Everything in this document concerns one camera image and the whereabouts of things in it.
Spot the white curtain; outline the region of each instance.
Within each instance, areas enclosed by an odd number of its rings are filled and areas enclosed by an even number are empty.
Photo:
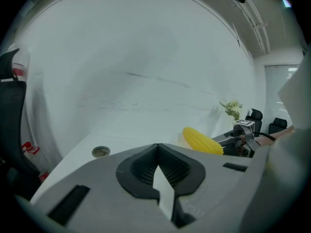
[[[277,93],[297,71],[298,65],[266,66],[266,104],[263,114],[261,132],[268,133],[269,124],[276,117],[287,120],[287,127],[292,125],[290,116]]]

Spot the green plant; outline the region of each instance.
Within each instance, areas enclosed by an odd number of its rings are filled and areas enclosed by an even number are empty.
[[[233,100],[228,103],[222,103],[219,101],[219,103],[225,108],[225,112],[229,116],[233,116],[235,120],[240,119],[240,113],[242,112],[243,104],[240,104],[237,100]]]

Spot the black office chair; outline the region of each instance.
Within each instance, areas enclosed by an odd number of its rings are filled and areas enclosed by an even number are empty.
[[[253,111],[252,114],[250,116],[246,116],[245,120],[249,120],[249,121],[254,122],[255,123],[255,131],[260,132],[261,125],[262,125],[261,120],[263,118],[263,115],[259,110],[252,109],[252,111]]]
[[[39,170],[23,154],[20,140],[20,122],[26,94],[26,83],[18,81],[12,71],[12,59],[18,50],[0,57],[0,177],[13,192],[30,200],[41,185]]]
[[[275,118],[273,123],[269,124],[269,134],[283,131],[287,128],[287,121],[280,118]]]

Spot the yellow corn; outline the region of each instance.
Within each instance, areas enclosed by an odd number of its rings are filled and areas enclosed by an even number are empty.
[[[213,139],[191,127],[185,127],[183,129],[183,135],[193,150],[219,155],[224,154],[223,148],[218,142],[215,142]]]

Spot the black cable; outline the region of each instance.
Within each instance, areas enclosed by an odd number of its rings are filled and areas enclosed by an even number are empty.
[[[275,141],[276,140],[276,138],[274,138],[273,136],[270,136],[269,134],[266,134],[266,133],[262,133],[262,132],[253,132],[254,134],[261,134],[261,135],[263,135],[263,136],[265,136],[265,137],[268,137],[269,139],[271,139],[271,140],[273,140],[273,141]]]

